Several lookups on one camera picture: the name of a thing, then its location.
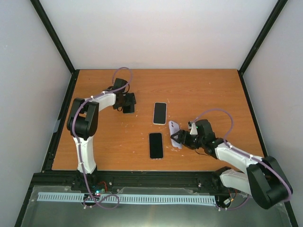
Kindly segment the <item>purple phone case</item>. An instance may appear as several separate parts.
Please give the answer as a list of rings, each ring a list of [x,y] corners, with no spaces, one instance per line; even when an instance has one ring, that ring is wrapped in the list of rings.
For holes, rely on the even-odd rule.
[[[177,142],[178,132],[180,131],[179,125],[174,121],[169,121],[169,134],[173,147],[182,149],[182,144]]]

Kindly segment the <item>black phone green edge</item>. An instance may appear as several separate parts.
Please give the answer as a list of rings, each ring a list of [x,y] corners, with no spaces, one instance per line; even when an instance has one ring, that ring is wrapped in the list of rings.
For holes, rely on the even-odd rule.
[[[123,113],[124,114],[133,114],[135,112],[134,105],[124,106]]]

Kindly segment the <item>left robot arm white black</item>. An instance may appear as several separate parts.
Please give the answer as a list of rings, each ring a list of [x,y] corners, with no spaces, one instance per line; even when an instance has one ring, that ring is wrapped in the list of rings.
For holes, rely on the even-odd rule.
[[[97,164],[93,154],[93,137],[98,128],[99,112],[107,107],[133,114],[136,99],[134,93],[129,92],[129,82],[115,79],[112,86],[99,95],[89,98],[75,98],[67,121],[67,130],[71,133],[76,144],[78,167],[77,170],[86,174],[82,185],[87,190],[94,190],[98,186],[98,178],[93,173]]]

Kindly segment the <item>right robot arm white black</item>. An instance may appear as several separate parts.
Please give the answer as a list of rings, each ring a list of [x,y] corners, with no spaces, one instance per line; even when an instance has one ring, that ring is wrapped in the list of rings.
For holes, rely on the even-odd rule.
[[[290,200],[293,189],[275,158],[252,155],[216,137],[208,120],[189,122],[187,131],[169,121],[169,132],[173,146],[201,148],[207,155],[236,167],[215,172],[213,184],[218,190],[226,187],[244,192],[264,209]]]

